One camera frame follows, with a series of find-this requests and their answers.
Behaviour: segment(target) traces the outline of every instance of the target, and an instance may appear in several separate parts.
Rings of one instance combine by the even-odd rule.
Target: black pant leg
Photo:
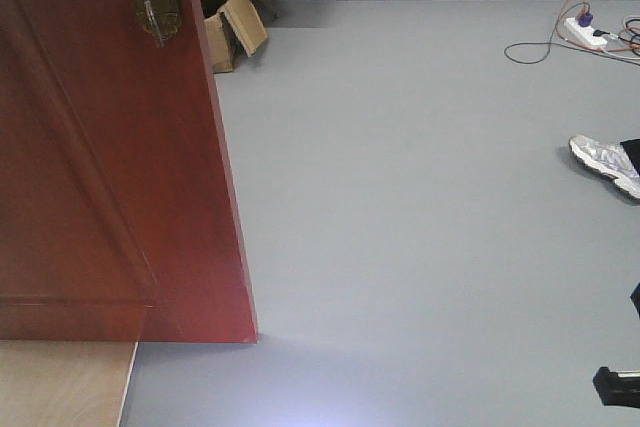
[[[640,139],[626,140],[620,142],[620,145],[629,156],[629,160],[631,160],[636,172],[640,173]]]

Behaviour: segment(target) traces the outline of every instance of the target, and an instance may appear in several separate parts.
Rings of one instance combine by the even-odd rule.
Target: cardboard box
[[[238,42],[251,57],[267,31],[251,0],[227,0],[204,21],[215,73],[232,72]]]

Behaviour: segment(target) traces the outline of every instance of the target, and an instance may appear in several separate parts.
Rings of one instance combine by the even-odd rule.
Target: red wooden door
[[[199,0],[0,0],[0,338],[254,342]]]

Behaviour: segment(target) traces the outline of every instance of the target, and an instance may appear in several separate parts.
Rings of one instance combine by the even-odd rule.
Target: power strip
[[[607,46],[607,39],[593,36],[593,32],[595,31],[593,27],[580,27],[578,21],[573,17],[565,19],[564,25],[581,44],[587,47],[600,50]]]

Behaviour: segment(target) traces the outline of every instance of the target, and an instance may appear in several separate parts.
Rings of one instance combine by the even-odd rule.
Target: white sneaker
[[[569,147],[588,168],[613,179],[619,189],[640,200],[640,175],[620,144],[607,144],[576,135],[569,139]]]

